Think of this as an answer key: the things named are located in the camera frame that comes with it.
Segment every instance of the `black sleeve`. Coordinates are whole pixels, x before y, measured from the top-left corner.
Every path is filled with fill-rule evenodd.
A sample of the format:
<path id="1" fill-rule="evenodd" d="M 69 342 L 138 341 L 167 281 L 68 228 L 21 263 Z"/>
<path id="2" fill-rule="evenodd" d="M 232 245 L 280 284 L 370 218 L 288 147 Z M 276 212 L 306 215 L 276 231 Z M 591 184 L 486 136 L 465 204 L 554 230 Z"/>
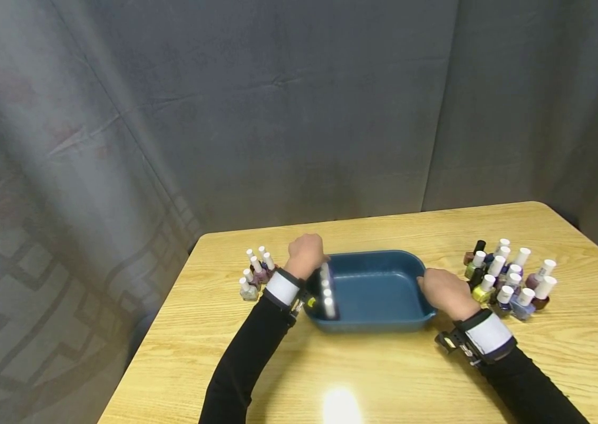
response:
<path id="1" fill-rule="evenodd" d="M 517 347 L 492 365 L 480 367 L 480 371 L 518 423 L 589 423 Z"/>
<path id="2" fill-rule="evenodd" d="M 259 299 L 214 370 L 199 423 L 245 423 L 254 385 L 292 324 L 289 307 Z"/>

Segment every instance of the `hand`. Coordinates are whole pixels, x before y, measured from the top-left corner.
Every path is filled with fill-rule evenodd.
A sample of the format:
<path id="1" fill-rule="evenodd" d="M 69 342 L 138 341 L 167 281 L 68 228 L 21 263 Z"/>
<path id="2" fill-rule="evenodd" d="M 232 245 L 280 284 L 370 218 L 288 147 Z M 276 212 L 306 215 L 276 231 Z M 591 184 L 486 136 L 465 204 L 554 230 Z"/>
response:
<path id="1" fill-rule="evenodd" d="M 317 234 L 304 234 L 287 246 L 290 258 L 285 271 L 292 276 L 306 280 L 328 258 L 323 253 L 323 240 Z"/>
<path id="2" fill-rule="evenodd" d="M 445 269 L 428 268 L 423 277 L 417 277 L 417 282 L 428 302 L 445 311 L 453 321 L 467 320 L 480 310 L 467 282 Z"/>

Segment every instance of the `blue plastic tub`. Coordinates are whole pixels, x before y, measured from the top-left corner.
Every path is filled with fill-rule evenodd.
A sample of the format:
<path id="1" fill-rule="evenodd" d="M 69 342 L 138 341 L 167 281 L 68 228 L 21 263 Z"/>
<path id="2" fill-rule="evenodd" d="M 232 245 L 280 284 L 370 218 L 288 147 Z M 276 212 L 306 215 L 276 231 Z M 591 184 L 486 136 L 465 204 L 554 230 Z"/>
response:
<path id="1" fill-rule="evenodd" d="M 311 320 L 325 332 L 416 331 L 434 315 L 417 284 L 424 275 L 418 257 L 402 250 L 331 254 L 330 273 L 336 320 L 325 320 L 321 311 L 320 281 L 309 280 L 307 289 L 317 307 L 307 309 Z"/>

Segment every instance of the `wooden table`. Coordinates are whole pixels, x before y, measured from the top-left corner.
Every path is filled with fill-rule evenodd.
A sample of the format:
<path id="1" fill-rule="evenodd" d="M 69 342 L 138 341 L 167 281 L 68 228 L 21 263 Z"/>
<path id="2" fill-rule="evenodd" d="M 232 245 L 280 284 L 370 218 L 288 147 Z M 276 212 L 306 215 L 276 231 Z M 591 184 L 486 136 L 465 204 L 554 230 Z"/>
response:
<path id="1" fill-rule="evenodd" d="M 303 233 L 326 253 L 402 249 L 427 267 L 463 273 L 477 239 L 532 250 L 526 273 L 557 260 L 552 302 L 527 323 L 506 322 L 592 423 L 598 423 L 598 246 L 537 202 L 211 233 L 202 236 L 99 421 L 195 423 L 219 358 L 253 306 L 238 295 L 245 249 L 277 263 Z M 303 314 L 253 393 L 248 423 L 500 423 L 494 392 L 463 358 L 436 348 L 442 317 L 411 334 L 322 334 Z M 350 421 L 331 421 L 331 417 Z"/>

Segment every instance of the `white wristband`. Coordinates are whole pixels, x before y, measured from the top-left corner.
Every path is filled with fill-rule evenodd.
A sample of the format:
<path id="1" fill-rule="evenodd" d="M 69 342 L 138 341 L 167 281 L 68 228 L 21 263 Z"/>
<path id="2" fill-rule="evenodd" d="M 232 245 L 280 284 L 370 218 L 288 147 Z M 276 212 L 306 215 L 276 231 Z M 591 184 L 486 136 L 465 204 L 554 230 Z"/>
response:
<path id="1" fill-rule="evenodd" d="M 292 284 L 287 278 L 281 276 L 280 272 L 273 274 L 271 281 L 268 282 L 265 290 L 286 306 L 290 306 L 292 302 L 294 302 L 297 293 L 299 293 L 299 287 Z"/>
<path id="2" fill-rule="evenodd" d="M 513 337 L 509 328 L 494 313 L 477 326 L 465 331 L 465 334 L 483 355 L 496 351 Z"/>

